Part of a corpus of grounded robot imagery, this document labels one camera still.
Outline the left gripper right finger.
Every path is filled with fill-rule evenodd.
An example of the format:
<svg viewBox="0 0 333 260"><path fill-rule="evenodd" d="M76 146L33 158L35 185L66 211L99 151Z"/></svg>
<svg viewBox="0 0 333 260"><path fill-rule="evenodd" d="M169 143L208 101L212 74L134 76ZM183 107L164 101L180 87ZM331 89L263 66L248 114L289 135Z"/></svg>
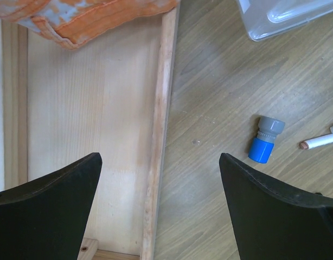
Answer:
<svg viewBox="0 0 333 260"><path fill-rule="evenodd" d="M228 153L219 167L241 259L333 259L333 198L291 186Z"/></svg>

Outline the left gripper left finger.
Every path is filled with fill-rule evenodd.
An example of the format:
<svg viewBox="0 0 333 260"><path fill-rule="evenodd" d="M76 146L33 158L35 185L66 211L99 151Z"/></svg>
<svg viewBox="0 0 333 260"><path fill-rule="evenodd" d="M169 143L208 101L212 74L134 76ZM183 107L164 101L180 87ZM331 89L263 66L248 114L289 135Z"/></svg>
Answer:
<svg viewBox="0 0 333 260"><path fill-rule="evenodd" d="M0 259L77 259L102 164L91 153L0 192Z"/></svg>

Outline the blue grey stamp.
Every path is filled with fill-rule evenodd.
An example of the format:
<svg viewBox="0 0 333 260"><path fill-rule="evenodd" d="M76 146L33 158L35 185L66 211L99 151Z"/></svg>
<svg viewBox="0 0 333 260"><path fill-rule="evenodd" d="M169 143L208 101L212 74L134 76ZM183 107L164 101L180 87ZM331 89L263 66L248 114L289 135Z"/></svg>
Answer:
<svg viewBox="0 0 333 260"><path fill-rule="evenodd" d="M253 139L248 157L260 164L266 164L274 148L274 142L285 127L285 122L261 116L258 122L258 133Z"/></svg>

